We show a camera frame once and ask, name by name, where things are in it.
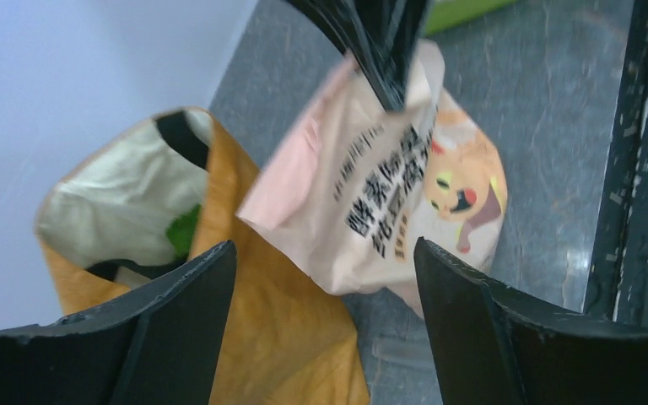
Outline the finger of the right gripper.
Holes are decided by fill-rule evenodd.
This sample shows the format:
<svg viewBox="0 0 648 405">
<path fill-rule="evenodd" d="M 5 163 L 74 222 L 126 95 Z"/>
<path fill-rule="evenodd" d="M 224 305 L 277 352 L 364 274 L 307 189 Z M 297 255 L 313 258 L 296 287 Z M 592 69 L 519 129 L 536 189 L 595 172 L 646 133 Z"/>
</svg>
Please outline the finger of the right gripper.
<svg viewBox="0 0 648 405">
<path fill-rule="evenodd" d="M 354 56 L 387 112 L 404 109 L 408 77 L 406 1 L 293 1 L 342 53 Z"/>
<path fill-rule="evenodd" d="M 393 9 L 393 105 L 404 106 L 409 67 L 426 24 L 431 1 L 396 1 Z"/>
</svg>

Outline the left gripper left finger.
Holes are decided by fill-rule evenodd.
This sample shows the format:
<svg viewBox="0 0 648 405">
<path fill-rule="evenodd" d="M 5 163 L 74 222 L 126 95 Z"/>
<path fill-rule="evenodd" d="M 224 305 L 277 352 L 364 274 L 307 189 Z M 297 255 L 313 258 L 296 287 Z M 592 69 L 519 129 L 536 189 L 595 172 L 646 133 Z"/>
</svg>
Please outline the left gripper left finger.
<svg viewBox="0 0 648 405">
<path fill-rule="evenodd" d="M 101 305 L 0 331 L 0 404 L 206 404 L 236 272 L 227 240 Z"/>
</svg>

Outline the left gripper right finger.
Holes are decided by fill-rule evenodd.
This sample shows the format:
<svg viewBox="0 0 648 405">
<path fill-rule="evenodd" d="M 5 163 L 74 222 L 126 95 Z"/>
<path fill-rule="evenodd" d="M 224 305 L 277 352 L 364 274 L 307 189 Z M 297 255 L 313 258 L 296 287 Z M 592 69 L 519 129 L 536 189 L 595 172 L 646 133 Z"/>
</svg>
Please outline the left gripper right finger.
<svg viewBox="0 0 648 405">
<path fill-rule="evenodd" d="M 446 404 L 648 404 L 648 329 L 567 310 L 419 239 L 414 266 Z"/>
</svg>

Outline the beige green litter box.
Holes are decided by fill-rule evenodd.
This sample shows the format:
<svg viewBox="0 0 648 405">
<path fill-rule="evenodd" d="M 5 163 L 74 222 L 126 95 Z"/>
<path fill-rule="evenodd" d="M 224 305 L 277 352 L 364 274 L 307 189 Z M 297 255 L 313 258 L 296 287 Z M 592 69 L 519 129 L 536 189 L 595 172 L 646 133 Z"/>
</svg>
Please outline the beige green litter box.
<svg viewBox="0 0 648 405">
<path fill-rule="evenodd" d="M 430 5 L 424 35 L 433 35 L 515 3 L 516 0 L 440 0 Z"/>
</svg>

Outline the pink cat litter bag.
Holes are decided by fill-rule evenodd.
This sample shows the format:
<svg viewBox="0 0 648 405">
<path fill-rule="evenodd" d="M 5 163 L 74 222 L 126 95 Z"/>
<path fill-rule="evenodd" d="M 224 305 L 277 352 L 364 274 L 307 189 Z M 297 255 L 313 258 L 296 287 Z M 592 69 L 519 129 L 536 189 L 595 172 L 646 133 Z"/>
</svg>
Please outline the pink cat litter bag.
<svg viewBox="0 0 648 405">
<path fill-rule="evenodd" d="M 498 149 L 418 43 L 403 111 L 384 111 L 352 57 L 329 74 L 262 169 L 239 218 L 329 294 L 389 289 L 422 313 L 419 238 L 488 273 L 508 191 Z"/>
</svg>

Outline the green leaf in bag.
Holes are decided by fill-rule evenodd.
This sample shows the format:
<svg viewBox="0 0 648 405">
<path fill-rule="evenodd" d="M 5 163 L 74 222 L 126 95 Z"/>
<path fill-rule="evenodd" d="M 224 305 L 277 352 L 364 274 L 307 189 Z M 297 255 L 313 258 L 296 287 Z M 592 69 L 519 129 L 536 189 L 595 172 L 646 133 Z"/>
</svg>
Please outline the green leaf in bag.
<svg viewBox="0 0 648 405">
<path fill-rule="evenodd" d="M 176 258 L 187 258 L 192 247 L 201 206 L 195 205 L 188 212 L 174 219 L 165 231 Z"/>
</svg>

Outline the orange paper bag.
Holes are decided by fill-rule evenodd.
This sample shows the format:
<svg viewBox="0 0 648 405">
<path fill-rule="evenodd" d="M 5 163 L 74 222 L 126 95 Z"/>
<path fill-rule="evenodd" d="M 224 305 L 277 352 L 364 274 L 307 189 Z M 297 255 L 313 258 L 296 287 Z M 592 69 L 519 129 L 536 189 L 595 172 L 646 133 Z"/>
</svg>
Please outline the orange paper bag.
<svg viewBox="0 0 648 405">
<path fill-rule="evenodd" d="M 35 220 L 68 320 L 132 300 L 110 404 L 366 404 L 357 332 L 236 216 L 257 177 L 205 110 L 138 123 L 49 192 Z"/>
</svg>

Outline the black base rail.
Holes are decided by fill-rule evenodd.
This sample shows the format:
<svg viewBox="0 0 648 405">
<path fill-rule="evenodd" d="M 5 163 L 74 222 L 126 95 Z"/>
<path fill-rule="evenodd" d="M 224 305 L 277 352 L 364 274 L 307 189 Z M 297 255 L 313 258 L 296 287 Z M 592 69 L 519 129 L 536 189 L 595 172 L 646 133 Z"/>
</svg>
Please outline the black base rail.
<svg viewBox="0 0 648 405">
<path fill-rule="evenodd" d="M 630 20 L 583 310 L 648 328 L 648 1 Z"/>
</svg>

